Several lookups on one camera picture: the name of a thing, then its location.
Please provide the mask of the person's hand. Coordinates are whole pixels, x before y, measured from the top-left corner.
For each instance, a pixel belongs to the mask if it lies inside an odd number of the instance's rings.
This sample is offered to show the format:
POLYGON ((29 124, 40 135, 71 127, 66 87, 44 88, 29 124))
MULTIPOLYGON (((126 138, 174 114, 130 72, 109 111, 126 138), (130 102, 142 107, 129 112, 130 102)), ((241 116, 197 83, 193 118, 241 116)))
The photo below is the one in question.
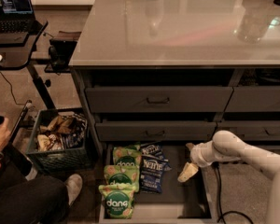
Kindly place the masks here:
POLYGON ((9 137, 10 137, 10 129, 8 128, 9 119, 5 118, 3 123, 0 124, 0 152, 7 146, 9 137))

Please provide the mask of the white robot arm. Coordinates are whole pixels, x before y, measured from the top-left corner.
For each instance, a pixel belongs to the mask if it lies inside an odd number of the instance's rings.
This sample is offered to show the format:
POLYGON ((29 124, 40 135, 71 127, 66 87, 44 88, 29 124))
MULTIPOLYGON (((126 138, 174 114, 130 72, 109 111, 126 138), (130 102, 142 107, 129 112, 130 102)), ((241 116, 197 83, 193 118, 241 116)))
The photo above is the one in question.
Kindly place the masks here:
POLYGON ((272 180, 265 224, 280 224, 280 155, 254 147, 230 131, 216 132, 206 143, 187 143, 190 162, 187 162, 177 180, 188 181, 197 174, 199 168, 219 161, 242 160, 272 180))

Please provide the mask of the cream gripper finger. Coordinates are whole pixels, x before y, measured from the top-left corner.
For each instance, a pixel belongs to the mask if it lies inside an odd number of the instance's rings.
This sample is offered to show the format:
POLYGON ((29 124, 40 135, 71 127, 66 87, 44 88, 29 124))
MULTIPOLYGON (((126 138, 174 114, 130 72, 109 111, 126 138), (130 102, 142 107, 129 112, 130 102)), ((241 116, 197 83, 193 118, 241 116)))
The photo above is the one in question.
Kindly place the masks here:
POLYGON ((180 183, 188 181, 191 177, 197 174, 199 167, 194 163, 187 162, 183 168, 183 171, 178 176, 177 180, 180 183))

